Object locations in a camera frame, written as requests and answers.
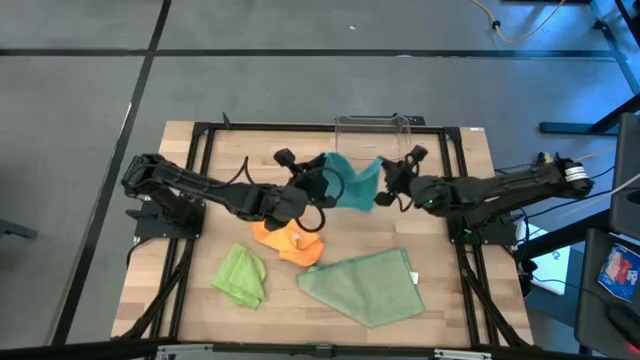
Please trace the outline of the black computer mouse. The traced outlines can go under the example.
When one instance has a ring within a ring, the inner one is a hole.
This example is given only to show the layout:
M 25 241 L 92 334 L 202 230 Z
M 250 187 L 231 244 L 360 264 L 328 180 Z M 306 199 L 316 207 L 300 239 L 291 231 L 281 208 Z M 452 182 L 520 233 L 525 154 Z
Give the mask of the black computer mouse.
M 615 303 L 607 306 L 606 316 L 622 336 L 640 350 L 640 315 L 624 304 Z

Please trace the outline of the white paper sheet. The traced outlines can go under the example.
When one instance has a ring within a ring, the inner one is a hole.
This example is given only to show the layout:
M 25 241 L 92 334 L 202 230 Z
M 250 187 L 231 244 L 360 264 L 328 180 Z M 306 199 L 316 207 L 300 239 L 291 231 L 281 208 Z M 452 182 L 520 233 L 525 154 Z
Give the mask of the white paper sheet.
M 547 231 L 543 228 L 532 224 L 525 227 L 525 223 L 520 221 L 516 228 L 516 236 L 520 248 L 524 247 L 526 230 L 529 230 L 529 241 L 527 242 L 529 246 L 533 244 L 536 238 L 547 234 Z M 570 250 L 570 246 L 565 246 L 553 250 L 551 253 L 533 258 L 532 261 L 537 265 L 537 269 L 533 272 L 532 285 L 558 296 L 564 295 L 566 291 L 564 281 L 568 274 Z

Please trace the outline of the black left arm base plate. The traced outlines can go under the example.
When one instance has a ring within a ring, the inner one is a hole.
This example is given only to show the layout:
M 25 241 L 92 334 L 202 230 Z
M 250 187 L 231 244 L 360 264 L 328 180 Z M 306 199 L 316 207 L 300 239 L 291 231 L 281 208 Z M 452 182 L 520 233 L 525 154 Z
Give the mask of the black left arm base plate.
M 163 214 L 159 204 L 153 200 L 143 201 L 141 208 L 128 209 L 125 213 L 136 221 L 134 236 L 140 239 L 176 238 L 198 239 L 202 234 L 206 204 L 193 201 L 194 219 L 187 225 L 176 225 Z

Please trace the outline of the teal microfiber towel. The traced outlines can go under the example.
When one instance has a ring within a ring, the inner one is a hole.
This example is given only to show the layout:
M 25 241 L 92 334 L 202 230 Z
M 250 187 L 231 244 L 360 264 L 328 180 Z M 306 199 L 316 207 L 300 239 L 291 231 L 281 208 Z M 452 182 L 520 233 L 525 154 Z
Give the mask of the teal microfiber towel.
M 371 161 L 359 171 L 340 153 L 325 153 L 325 159 L 330 164 L 331 172 L 330 175 L 325 176 L 329 181 L 327 194 L 337 200 L 336 206 L 370 212 L 378 193 L 380 158 Z

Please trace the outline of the pale green microfiber towel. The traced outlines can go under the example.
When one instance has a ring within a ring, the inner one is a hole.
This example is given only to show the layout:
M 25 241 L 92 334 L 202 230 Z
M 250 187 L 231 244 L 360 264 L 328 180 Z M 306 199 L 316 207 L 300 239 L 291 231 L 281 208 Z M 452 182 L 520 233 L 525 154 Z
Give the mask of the pale green microfiber towel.
M 297 287 L 368 328 L 425 312 L 404 248 L 392 248 L 329 265 L 296 277 Z

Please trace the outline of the silver metal bracket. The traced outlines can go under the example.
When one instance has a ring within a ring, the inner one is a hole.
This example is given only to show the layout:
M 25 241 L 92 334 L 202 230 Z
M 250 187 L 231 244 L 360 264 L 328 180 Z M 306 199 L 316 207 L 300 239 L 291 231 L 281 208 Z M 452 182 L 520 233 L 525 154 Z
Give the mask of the silver metal bracket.
M 163 345 L 157 348 L 154 360 L 176 360 L 182 355 L 211 353 L 213 348 L 211 343 Z
M 492 354 L 470 350 L 435 349 L 434 358 L 438 360 L 492 360 Z

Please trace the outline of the black metal desk frame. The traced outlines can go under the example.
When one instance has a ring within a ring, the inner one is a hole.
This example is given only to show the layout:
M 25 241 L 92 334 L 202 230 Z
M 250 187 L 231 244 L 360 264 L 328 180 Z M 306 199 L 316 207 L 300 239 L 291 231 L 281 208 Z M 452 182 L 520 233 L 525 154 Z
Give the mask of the black metal desk frame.
M 620 49 L 613 32 L 605 21 L 604 15 L 598 6 L 597 0 L 591 0 L 590 8 L 596 18 L 593 28 L 599 30 L 605 37 L 610 50 L 613 52 L 613 57 L 616 60 L 616 63 L 620 71 L 622 72 L 622 75 L 624 76 L 627 84 L 629 85 L 631 92 L 634 95 L 637 95 L 638 93 L 640 93 L 640 83 L 636 79 L 632 68 L 629 65 L 629 60 Z

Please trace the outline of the black aluminium table frame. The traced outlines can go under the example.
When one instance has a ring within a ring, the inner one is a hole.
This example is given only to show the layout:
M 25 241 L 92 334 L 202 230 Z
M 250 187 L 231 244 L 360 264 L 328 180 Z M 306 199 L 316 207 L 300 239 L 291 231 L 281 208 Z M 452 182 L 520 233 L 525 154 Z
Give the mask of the black aluminium table frame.
M 208 175 L 232 177 L 244 156 L 249 156 L 253 178 L 282 182 L 290 175 L 273 159 L 289 148 L 298 161 L 308 161 L 335 148 L 335 126 L 320 124 L 223 123 L 169 121 L 159 152 L 178 165 L 186 165 L 188 135 L 209 125 L 213 140 Z M 429 153 L 420 174 L 461 175 L 464 158 L 469 174 L 493 175 L 493 164 L 482 128 L 415 126 L 411 146 Z M 468 321 L 459 266 L 449 226 L 444 218 L 412 208 L 401 213 L 398 202 L 375 207 L 370 213 L 351 209 L 325 210 L 327 222 L 320 237 L 326 246 L 319 262 L 334 263 L 395 247 L 406 249 L 412 270 L 419 274 L 418 288 L 426 311 L 392 324 L 366 328 L 355 320 L 303 293 L 296 275 L 306 268 L 279 260 L 275 250 L 252 239 L 250 224 L 208 203 L 205 224 L 195 240 L 194 258 L 187 279 L 178 335 L 190 343 L 234 342 L 246 344 L 331 344 L 345 346 L 469 348 Z M 252 249 L 267 267 L 267 300 L 257 310 L 237 306 L 210 281 L 234 243 Z M 133 252 L 112 328 L 112 337 L 128 331 L 158 291 L 169 240 L 147 242 Z M 503 248 L 482 246 L 484 270 L 492 300 L 527 343 L 533 344 L 529 319 L 514 260 Z

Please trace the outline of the lime green microfiber towel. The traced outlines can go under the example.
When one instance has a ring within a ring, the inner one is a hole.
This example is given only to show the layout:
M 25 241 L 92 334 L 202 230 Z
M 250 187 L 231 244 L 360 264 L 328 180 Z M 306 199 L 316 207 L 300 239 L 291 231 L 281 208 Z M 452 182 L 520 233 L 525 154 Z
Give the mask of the lime green microfiber towel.
M 236 305 L 256 310 L 266 299 L 267 277 L 263 261 L 240 244 L 234 244 L 218 268 L 211 286 Z

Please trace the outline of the dark grey cabinet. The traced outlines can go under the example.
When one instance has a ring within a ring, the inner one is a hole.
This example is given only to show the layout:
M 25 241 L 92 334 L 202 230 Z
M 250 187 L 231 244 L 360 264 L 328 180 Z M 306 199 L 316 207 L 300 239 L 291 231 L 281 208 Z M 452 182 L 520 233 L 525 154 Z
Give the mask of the dark grey cabinet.
M 640 241 L 640 116 L 624 113 L 619 121 L 615 157 L 615 189 L 610 226 L 614 232 Z

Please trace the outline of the clear plastic bin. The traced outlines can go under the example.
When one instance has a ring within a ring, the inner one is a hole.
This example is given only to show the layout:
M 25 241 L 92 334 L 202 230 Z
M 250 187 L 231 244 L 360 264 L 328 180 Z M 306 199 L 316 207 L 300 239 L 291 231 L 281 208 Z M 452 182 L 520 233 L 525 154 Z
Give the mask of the clear plastic bin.
M 410 146 L 411 119 L 404 115 L 335 118 L 335 151 L 349 159 L 398 159 Z

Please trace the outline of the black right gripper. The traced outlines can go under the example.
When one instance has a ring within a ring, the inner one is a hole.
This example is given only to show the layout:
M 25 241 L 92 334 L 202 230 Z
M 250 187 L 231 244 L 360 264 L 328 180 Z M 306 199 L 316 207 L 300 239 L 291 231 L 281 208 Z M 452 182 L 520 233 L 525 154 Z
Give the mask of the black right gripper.
M 428 150 L 416 145 L 409 153 L 399 159 L 380 157 L 381 167 L 385 172 L 386 190 L 379 192 L 374 202 L 379 206 L 391 206 L 400 194 L 411 196 L 410 182 L 419 175 L 420 162 L 426 157 Z

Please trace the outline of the orange microfiber towel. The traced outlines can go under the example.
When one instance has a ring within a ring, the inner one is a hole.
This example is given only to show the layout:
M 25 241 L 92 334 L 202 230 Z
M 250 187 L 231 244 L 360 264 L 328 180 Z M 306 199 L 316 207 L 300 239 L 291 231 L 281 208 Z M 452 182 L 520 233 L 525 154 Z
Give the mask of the orange microfiber towel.
M 279 258 L 302 267 L 314 265 L 325 243 L 317 233 L 310 233 L 290 221 L 285 227 L 269 231 L 263 222 L 251 225 L 254 239 L 278 252 Z

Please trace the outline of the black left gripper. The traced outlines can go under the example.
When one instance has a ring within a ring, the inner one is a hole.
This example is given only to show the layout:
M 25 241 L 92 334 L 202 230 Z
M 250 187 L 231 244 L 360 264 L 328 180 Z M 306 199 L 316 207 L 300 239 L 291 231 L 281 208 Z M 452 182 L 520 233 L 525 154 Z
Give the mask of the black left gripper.
M 296 162 L 293 152 L 284 148 L 274 154 L 274 160 L 290 171 L 287 184 L 303 190 L 311 204 L 320 208 L 336 205 L 336 199 L 327 194 L 329 181 L 325 176 L 331 174 L 330 164 L 327 160 L 323 161 L 322 155 L 307 162 Z

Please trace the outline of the black metal desk leg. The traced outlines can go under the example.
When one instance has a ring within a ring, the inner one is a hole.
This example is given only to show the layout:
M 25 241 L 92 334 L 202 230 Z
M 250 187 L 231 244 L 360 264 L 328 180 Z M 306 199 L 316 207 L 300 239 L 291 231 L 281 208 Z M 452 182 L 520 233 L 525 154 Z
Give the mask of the black metal desk leg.
M 595 123 L 540 122 L 539 131 L 544 134 L 616 136 L 619 118 L 624 113 L 638 111 L 640 111 L 640 93 Z

